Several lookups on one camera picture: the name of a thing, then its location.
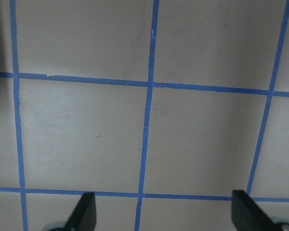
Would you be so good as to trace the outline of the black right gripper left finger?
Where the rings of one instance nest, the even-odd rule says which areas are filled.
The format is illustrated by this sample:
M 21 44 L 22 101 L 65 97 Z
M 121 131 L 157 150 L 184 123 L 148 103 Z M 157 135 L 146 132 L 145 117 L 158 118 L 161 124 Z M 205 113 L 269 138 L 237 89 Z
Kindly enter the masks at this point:
M 84 193 L 64 225 L 65 231 L 94 231 L 97 222 L 95 194 Z

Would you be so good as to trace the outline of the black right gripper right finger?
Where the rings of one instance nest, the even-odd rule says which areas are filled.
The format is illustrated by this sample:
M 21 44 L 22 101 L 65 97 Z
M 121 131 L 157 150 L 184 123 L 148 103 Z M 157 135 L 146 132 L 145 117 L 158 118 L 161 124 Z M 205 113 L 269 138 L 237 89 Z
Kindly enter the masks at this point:
M 232 223 L 237 231 L 288 230 L 287 223 L 274 223 L 243 190 L 232 191 Z

